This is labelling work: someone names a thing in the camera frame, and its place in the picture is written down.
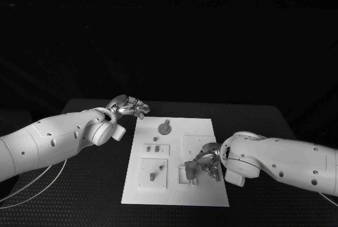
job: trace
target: black fabric tablecloth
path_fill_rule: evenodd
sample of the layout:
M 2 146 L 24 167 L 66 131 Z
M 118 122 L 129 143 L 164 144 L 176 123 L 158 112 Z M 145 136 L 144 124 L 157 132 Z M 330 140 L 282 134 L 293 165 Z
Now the black fabric tablecloth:
M 105 106 L 109 100 L 72 99 L 63 113 Z M 154 117 L 210 118 L 216 141 L 236 131 L 265 137 L 294 139 L 272 106 L 209 103 L 147 102 Z M 243 187 L 225 182 L 229 207 L 121 204 L 121 194 L 132 144 L 135 117 L 118 124 L 126 133 L 119 142 L 86 147 L 72 157 L 48 189 L 27 203 L 0 210 L 0 226 L 338 226 L 338 207 L 317 193 L 277 183 L 261 171 Z M 15 204 L 34 195 L 53 180 L 61 163 L 9 200 Z M 20 175 L 15 191 L 44 170 Z

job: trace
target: wire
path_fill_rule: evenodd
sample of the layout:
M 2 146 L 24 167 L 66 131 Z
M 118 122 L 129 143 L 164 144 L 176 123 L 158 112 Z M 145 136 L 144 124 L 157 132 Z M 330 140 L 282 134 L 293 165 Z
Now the wire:
M 14 207 L 14 206 L 22 204 L 24 202 L 27 202 L 30 199 L 33 199 L 33 198 L 48 188 L 48 186 L 53 184 L 54 180 L 57 179 L 57 177 L 59 177 L 59 175 L 60 175 L 60 173 L 61 173 L 63 168 L 64 168 L 64 163 L 63 163 L 61 169 L 60 169 L 60 171 L 59 171 L 59 173 L 57 173 L 57 175 L 56 175 L 53 181 L 51 181 L 50 184 L 46 186 L 46 188 L 44 188 L 31 198 L 28 198 L 27 200 L 24 200 L 22 202 L 20 202 L 20 203 L 17 203 L 17 204 L 14 204 L 14 205 L 11 205 L 11 206 L 0 207 L 0 209 L 5 209 L 5 208 L 9 208 L 9 207 Z
M 51 167 L 51 166 L 48 166 L 47 169 L 43 171 L 43 173 L 33 179 L 33 181 L 31 181 L 21 189 L 18 189 L 12 194 L 9 194 L 7 197 L 4 197 L 4 198 L 0 200 L 0 202 L 4 201 L 5 199 L 8 199 L 8 198 L 9 198 L 12 195 L 15 195 L 18 192 L 21 192 L 21 191 L 37 181 L 37 179 L 41 177 L 41 175 L 46 173 L 46 171 L 48 170 L 50 167 Z
M 321 193 L 319 193 L 320 195 L 321 195 L 321 197 L 334 205 L 334 206 L 338 206 L 338 204 L 321 194 Z

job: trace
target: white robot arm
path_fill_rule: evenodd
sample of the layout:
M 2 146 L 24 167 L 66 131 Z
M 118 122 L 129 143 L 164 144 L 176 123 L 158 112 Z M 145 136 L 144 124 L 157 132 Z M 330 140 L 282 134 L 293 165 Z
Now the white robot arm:
M 105 107 L 47 117 L 0 137 L 0 182 L 61 162 L 109 137 L 119 141 L 125 129 L 116 119 L 122 115 L 142 119 L 148 111 L 139 100 L 119 95 Z
M 207 165 L 202 170 L 216 177 L 217 161 L 226 168 L 225 181 L 236 186 L 262 170 L 275 181 L 338 196 L 336 150 L 321 145 L 236 132 L 222 144 L 203 145 L 190 169 Z

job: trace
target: table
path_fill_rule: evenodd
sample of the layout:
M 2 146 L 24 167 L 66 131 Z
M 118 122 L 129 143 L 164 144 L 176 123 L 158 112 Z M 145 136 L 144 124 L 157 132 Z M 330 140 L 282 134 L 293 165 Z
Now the table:
M 105 106 L 109 100 L 72 99 L 61 111 L 79 112 Z M 295 139 L 274 106 L 144 101 L 148 116 L 209 118 L 219 143 L 236 131 Z M 59 179 L 27 203 L 0 210 L 0 226 L 336 226 L 338 208 L 311 191 L 277 183 L 261 171 L 243 187 L 225 182 L 229 207 L 121 204 L 135 117 L 122 116 L 126 132 L 72 157 Z M 61 163 L 4 206 L 31 197 L 53 180 Z M 20 175 L 15 191 L 44 168 Z

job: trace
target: white board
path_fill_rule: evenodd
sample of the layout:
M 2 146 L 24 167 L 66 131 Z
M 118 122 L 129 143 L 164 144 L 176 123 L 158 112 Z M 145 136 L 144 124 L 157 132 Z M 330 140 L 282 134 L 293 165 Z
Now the white board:
M 167 135 L 161 135 L 157 131 L 164 120 L 168 120 L 170 124 Z M 196 179 L 187 181 L 183 176 L 184 162 L 196 156 L 202 145 L 215 142 L 210 119 L 164 117 L 144 117 L 142 121 L 137 119 L 121 203 L 228 206 L 220 166 L 217 169 L 219 182 L 207 176 L 206 172 L 200 171 L 200 168 L 196 169 Z M 152 152 L 155 145 L 161 146 L 158 152 Z M 184 151 L 196 152 L 196 154 L 189 153 L 184 156 Z M 144 163 L 148 163 L 144 160 L 151 160 L 151 165 L 142 166 Z M 163 169 L 165 170 L 163 171 L 157 167 L 158 164 L 164 164 L 164 161 Z M 148 175 L 152 171 L 157 172 L 157 175 L 154 175 L 154 181 L 150 181 Z

